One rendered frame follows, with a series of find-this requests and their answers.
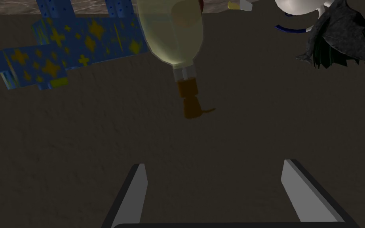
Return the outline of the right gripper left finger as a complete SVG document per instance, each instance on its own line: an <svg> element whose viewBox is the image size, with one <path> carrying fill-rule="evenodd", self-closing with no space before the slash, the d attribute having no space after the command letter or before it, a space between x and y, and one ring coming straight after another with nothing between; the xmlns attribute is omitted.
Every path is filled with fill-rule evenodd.
<svg viewBox="0 0 365 228"><path fill-rule="evenodd" d="M101 228L141 221L148 180L145 165L134 164L123 182Z"/></svg>

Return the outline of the blue box with yellow stars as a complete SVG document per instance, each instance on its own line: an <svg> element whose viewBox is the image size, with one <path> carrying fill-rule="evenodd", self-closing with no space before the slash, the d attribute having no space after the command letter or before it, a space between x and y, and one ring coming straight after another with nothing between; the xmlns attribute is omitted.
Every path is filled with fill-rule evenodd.
<svg viewBox="0 0 365 228"><path fill-rule="evenodd" d="M36 2L37 45L0 50L0 75L10 90L60 87L70 69L148 52L131 0L104 0L108 17L76 17L70 0Z"/></svg>

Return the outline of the white mug with blue stripe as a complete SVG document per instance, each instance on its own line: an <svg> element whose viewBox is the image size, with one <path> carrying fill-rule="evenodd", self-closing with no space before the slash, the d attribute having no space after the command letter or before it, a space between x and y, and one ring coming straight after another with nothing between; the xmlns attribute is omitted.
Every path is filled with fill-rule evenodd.
<svg viewBox="0 0 365 228"><path fill-rule="evenodd" d="M285 12L287 16L304 15L317 10L318 18L320 18L324 14L325 8L329 8L334 1L335 0L275 0L275 3L283 12ZM318 34L321 27L315 28L312 25L304 29L289 29L278 24L275 26L275 29L294 34L306 33L310 31Z"/></svg>

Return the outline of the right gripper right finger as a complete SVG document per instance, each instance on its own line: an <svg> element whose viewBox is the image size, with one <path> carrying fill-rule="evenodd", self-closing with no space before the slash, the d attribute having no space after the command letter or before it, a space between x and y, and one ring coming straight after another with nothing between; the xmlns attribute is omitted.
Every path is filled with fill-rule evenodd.
<svg viewBox="0 0 365 228"><path fill-rule="evenodd" d="M304 226L355 226L354 219L297 160L284 160L281 183Z"/></svg>

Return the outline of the black ragged lump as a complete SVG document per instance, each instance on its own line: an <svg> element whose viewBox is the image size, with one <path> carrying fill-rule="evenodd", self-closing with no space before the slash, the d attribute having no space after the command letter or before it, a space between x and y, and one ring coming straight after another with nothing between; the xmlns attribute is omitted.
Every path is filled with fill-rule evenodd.
<svg viewBox="0 0 365 228"><path fill-rule="evenodd" d="M310 31L306 52L296 59L318 68L365 62L365 18L347 0L334 0Z"/></svg>

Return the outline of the small yellow and white object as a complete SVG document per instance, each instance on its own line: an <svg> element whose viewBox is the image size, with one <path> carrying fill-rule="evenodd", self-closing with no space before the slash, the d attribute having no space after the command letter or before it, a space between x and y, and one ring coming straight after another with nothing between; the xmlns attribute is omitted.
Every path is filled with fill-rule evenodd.
<svg viewBox="0 0 365 228"><path fill-rule="evenodd" d="M253 8L253 4L247 0L239 0L238 2L229 1L228 8L230 10L251 11Z"/></svg>

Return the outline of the pale yellow bottle brown cap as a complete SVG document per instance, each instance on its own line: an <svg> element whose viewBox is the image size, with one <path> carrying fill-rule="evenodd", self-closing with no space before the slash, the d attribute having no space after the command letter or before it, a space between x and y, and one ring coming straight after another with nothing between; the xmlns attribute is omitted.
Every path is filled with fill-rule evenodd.
<svg viewBox="0 0 365 228"><path fill-rule="evenodd" d="M150 51L173 68L184 117L193 119L213 109L201 108L194 59L203 42L203 0L136 0Z"/></svg>

